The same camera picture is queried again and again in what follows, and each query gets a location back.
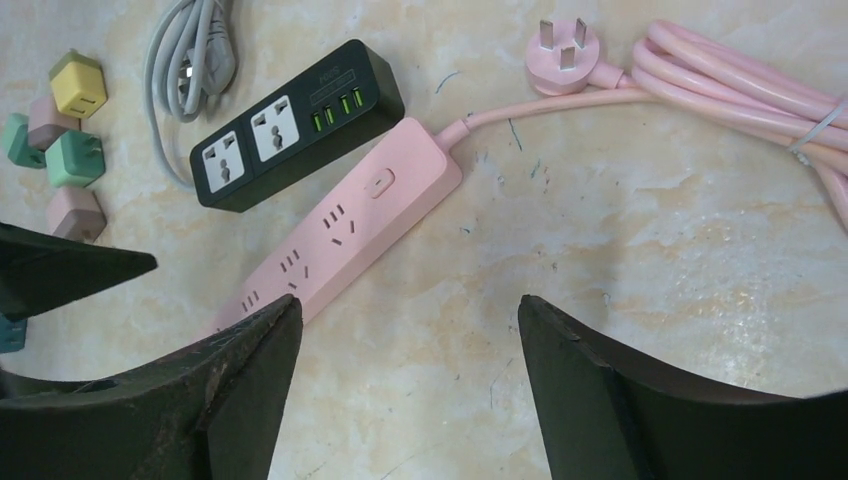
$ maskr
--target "metal prong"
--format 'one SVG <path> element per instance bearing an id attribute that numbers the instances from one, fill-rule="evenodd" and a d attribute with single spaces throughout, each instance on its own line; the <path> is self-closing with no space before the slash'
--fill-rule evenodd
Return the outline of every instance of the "metal prong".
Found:
<path id="1" fill-rule="evenodd" d="M 547 20 L 539 22 L 539 40 L 542 48 L 554 49 L 554 24 Z"/>
<path id="2" fill-rule="evenodd" d="M 574 27 L 574 43 L 582 50 L 586 46 L 586 22 L 582 18 L 577 19 Z"/>
<path id="3" fill-rule="evenodd" d="M 559 51 L 559 69 L 571 70 L 574 68 L 574 58 L 577 55 L 577 49 L 574 47 L 563 48 Z"/>

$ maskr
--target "black pointed object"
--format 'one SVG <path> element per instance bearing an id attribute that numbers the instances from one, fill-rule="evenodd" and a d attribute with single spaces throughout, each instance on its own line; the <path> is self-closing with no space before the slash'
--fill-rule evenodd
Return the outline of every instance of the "black pointed object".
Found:
<path id="1" fill-rule="evenodd" d="M 87 245 L 0 223 L 0 312 L 48 312 L 157 267 L 147 253 Z"/>
<path id="2" fill-rule="evenodd" d="M 848 391 L 791 398 L 679 369 L 539 297 L 518 309 L 557 479 L 848 478 Z"/>
<path id="3" fill-rule="evenodd" d="M 109 378 L 6 373 L 0 478 L 265 480 L 302 331 L 300 302 L 286 295 Z"/>

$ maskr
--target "marble tabletop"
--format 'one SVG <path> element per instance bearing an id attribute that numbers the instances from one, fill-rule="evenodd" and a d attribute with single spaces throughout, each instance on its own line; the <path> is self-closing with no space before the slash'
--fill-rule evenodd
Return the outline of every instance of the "marble tabletop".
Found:
<path id="1" fill-rule="evenodd" d="M 160 173 L 142 62 L 171 0 L 0 3 L 0 112 L 48 93 L 68 48 L 99 59 L 109 101 L 92 185 L 100 245 L 159 268 L 32 319 L 11 371 L 107 376 L 178 349 L 374 142 L 243 214 L 201 207 Z M 679 23 L 833 94 L 848 78 L 848 3 L 812 0 L 235 0 L 238 76 L 191 147 L 350 38 L 392 65 L 407 114 L 438 131 L 537 98 L 523 50 L 542 18 L 581 16 L 629 65 L 651 20 Z M 465 178 L 304 330 L 272 479 L 550 474 L 521 353 L 540 295 L 681 368 L 807 396 L 848 385 L 848 236 L 809 168 L 781 148 L 662 105 L 493 125 L 454 150 Z M 44 171 L 0 162 L 0 219 L 45 231 Z"/>

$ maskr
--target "label on black power strip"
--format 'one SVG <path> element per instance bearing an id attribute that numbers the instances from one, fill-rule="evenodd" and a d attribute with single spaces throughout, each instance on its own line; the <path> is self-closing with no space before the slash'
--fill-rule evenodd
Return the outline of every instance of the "label on black power strip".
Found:
<path id="1" fill-rule="evenodd" d="M 312 105 L 317 105 L 324 101 L 330 95 L 336 93 L 337 91 L 347 87 L 351 83 L 356 80 L 356 74 L 353 72 L 353 69 L 346 71 L 345 73 L 339 75 L 338 77 L 330 80 L 330 83 L 324 85 L 318 91 L 309 96 L 309 101 Z"/>

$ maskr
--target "black power strip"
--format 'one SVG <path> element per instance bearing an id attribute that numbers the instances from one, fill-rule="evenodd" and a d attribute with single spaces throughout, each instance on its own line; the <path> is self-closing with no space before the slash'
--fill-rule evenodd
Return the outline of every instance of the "black power strip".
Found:
<path id="1" fill-rule="evenodd" d="M 350 40 L 191 150 L 197 198 L 206 207 L 244 212 L 404 115 L 391 66 Z"/>

